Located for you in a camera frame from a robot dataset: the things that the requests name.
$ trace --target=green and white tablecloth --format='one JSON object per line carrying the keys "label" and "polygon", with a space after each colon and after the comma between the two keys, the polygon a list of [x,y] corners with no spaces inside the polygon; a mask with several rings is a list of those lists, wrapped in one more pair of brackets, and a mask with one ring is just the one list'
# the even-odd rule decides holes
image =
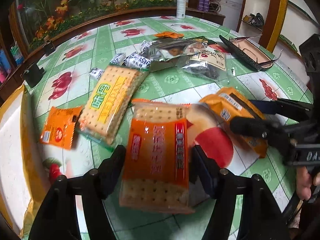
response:
{"label": "green and white tablecloth", "polygon": [[[175,17],[132,19],[105,25],[78,35],[60,45],[48,57],[43,56],[38,66],[45,69],[44,77],[34,89],[30,89],[27,85],[32,94],[37,135],[41,132],[52,106],[71,108],[87,102],[96,84],[88,74],[92,68],[105,69],[116,53],[125,52],[129,55],[134,51],[140,52],[140,44],[143,40],[152,41],[155,39],[153,34],[163,31],[183,33],[186,38],[205,36],[216,42],[220,42],[220,34],[226,38],[240,36],[226,27],[195,17],[186,17],[184,20],[178,20]],[[274,58],[274,55],[266,49],[254,44],[269,57]],[[311,92],[280,60],[265,72],[253,72],[234,57],[227,59],[227,67],[234,69],[235,77],[230,83],[219,84],[194,77],[176,67],[155,72],[149,74],[134,98],[157,99],[168,103],[195,103],[205,95],[215,93],[220,87],[233,86],[248,99],[269,100],[262,86],[261,80],[264,80],[279,98],[312,102]],[[66,72],[71,72],[72,81],[64,93],[57,94],[53,81]],[[132,109],[128,108],[116,137],[118,144],[126,146],[131,118]],[[269,118],[278,119],[282,124],[294,123],[293,120],[279,115]],[[91,168],[97,168],[103,159],[111,155],[108,150],[82,136],[78,137],[76,148],[71,151],[41,144],[39,144],[39,150],[43,161],[61,163],[60,171],[67,177],[83,175]],[[272,148],[268,149],[266,158],[257,159],[256,155],[243,152],[235,146],[233,160],[228,169],[236,175],[242,174],[248,177],[255,173],[261,174],[281,210],[285,208],[295,189],[295,170],[283,166],[280,155]],[[111,226],[120,240],[201,239],[215,203],[214,200],[207,199],[198,181],[196,186],[190,187],[190,201],[196,204],[194,214],[148,213],[120,208],[119,188],[120,183],[115,192],[105,201],[105,207]],[[83,239],[89,239],[81,197],[76,200],[80,231]],[[241,206],[242,196],[238,196],[229,239],[236,239]]]}

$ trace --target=orange snack packet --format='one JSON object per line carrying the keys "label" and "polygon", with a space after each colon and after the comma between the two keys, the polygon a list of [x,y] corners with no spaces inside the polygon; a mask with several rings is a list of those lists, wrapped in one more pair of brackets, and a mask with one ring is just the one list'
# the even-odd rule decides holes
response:
{"label": "orange snack packet", "polygon": [[69,109],[51,107],[40,142],[70,150],[81,109],[81,106]]}
{"label": "orange snack packet", "polygon": [[188,207],[186,107],[136,103],[124,162],[121,206],[167,213]]}
{"label": "orange snack packet", "polygon": [[166,31],[166,32],[154,34],[153,36],[158,37],[158,38],[168,38],[169,37],[169,38],[177,39],[177,38],[182,38],[184,36],[184,34]]}
{"label": "orange snack packet", "polygon": [[[265,119],[258,108],[232,87],[224,87],[216,94],[202,98],[200,102],[206,103],[227,124],[235,116]],[[243,139],[260,158],[266,156],[268,145],[265,140],[244,136]]]}

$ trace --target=white spray bottle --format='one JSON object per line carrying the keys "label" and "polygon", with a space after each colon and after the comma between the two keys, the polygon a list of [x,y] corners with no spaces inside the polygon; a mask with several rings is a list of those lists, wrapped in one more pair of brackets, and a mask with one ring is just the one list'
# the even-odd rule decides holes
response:
{"label": "white spray bottle", "polygon": [[186,14],[186,0],[177,0],[177,18],[184,19]]}

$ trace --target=purple can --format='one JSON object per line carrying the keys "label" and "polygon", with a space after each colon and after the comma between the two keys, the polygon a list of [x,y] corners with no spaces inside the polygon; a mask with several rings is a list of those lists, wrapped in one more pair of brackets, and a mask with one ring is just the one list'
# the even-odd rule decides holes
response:
{"label": "purple can", "polygon": [[198,10],[199,10],[199,11],[203,11],[203,6],[204,6],[204,0],[199,0]]}
{"label": "purple can", "polygon": [[203,10],[205,12],[209,11],[210,0],[204,0]]}

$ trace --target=barcode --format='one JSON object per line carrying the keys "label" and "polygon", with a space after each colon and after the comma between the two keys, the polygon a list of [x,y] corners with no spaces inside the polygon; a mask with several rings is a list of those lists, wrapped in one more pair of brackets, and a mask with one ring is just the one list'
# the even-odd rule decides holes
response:
{"label": "barcode", "polygon": [[226,99],[230,104],[232,104],[239,111],[242,109],[242,106],[239,105],[231,96],[227,95],[226,93],[221,93],[219,97],[223,97],[224,99]]}
{"label": "barcode", "polygon": [[50,131],[44,131],[42,141],[44,143],[49,143]]}

